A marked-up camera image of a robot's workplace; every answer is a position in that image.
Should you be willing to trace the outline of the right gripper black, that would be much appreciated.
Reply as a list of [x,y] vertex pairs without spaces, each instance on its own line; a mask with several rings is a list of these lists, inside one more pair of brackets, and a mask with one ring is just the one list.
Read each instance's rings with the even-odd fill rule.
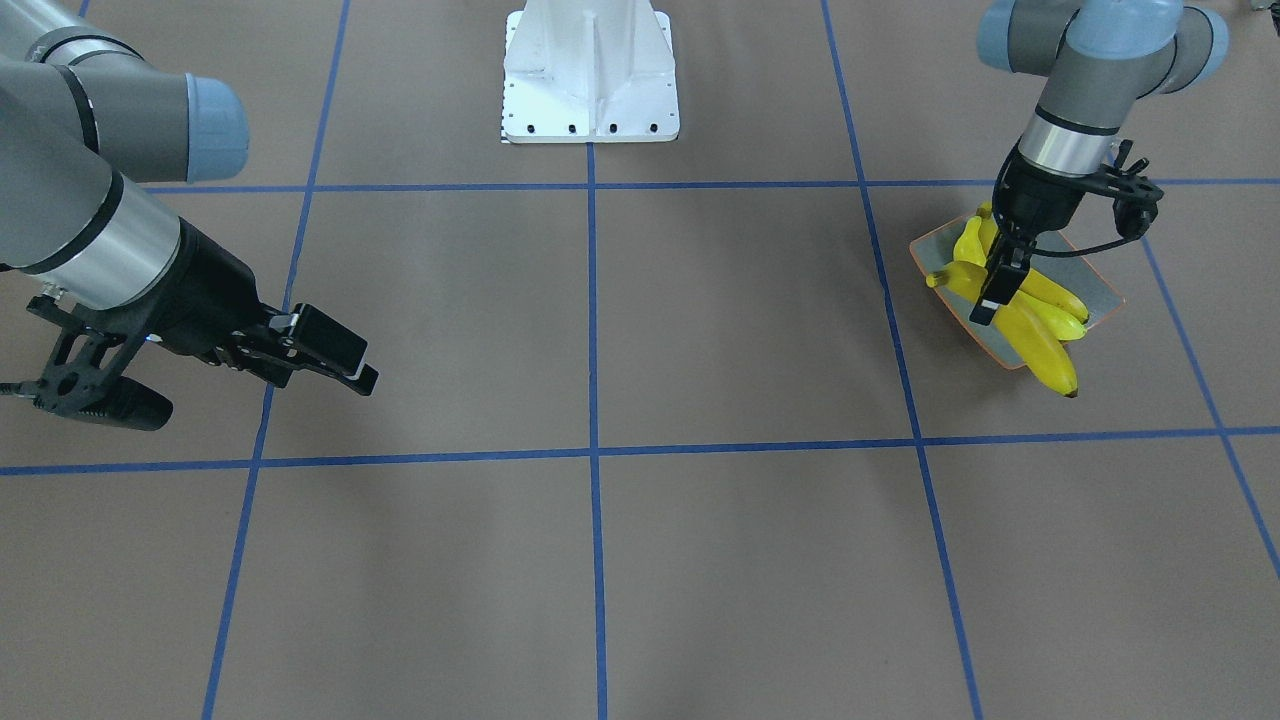
[[[365,363],[365,338],[311,304],[273,316],[250,266],[188,222],[180,223],[180,258],[186,264],[151,329],[164,348],[247,372],[278,389],[306,372],[360,396],[374,392],[380,372]],[[250,337],[270,316],[271,338]]]

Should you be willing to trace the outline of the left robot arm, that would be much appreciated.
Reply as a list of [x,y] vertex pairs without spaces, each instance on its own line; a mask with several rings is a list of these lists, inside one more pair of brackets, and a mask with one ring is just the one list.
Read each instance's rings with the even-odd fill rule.
[[1119,137],[1135,101],[1208,78],[1230,46],[1226,20],[1181,1],[996,1],[980,19],[984,64],[1044,78],[995,181],[997,233],[972,309],[989,324],[1030,275],[1039,237],[1068,227],[1087,195],[1111,199],[1117,245],[1140,238],[1164,191]]

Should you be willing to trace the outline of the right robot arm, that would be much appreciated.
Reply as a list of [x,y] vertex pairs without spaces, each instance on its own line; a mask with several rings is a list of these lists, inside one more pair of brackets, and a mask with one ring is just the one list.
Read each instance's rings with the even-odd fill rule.
[[61,415],[140,398],[125,369],[148,341],[276,387],[310,370],[372,392],[364,338],[262,304],[243,261],[145,190],[233,177],[247,151],[223,82],[163,73],[54,1],[3,4],[3,269],[44,287],[29,310],[61,332],[15,396]]

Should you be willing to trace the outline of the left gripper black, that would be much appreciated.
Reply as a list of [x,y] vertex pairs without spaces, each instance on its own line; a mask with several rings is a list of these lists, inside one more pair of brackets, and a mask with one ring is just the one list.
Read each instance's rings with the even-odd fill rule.
[[[969,320],[989,325],[1001,307],[1007,306],[1030,272],[1030,255],[1044,258],[1083,258],[1089,249],[1069,251],[1033,250],[1044,232],[1064,229],[1091,190],[1091,174],[1061,174],[1028,160],[1012,146],[1001,165],[992,193],[992,213],[997,234],[986,261],[986,278]],[[1021,250],[1027,256],[1021,256]]]

